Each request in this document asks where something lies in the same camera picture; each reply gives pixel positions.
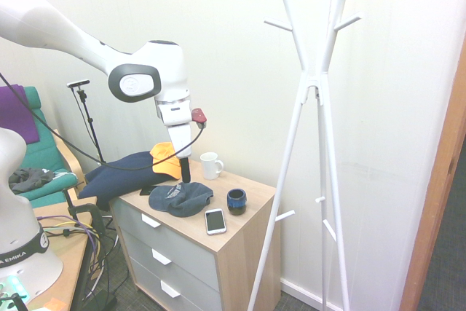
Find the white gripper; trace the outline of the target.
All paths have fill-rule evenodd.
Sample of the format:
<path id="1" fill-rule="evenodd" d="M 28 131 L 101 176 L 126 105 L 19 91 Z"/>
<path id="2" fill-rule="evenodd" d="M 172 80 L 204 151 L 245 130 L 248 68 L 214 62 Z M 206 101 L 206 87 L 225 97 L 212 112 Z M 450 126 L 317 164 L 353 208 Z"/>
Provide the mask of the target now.
<path id="1" fill-rule="evenodd" d="M 181 179 L 191 182 L 189 157 L 191 156 L 191 104 L 189 99 L 157 104 L 159 117 L 167 128 L 181 166 Z"/>

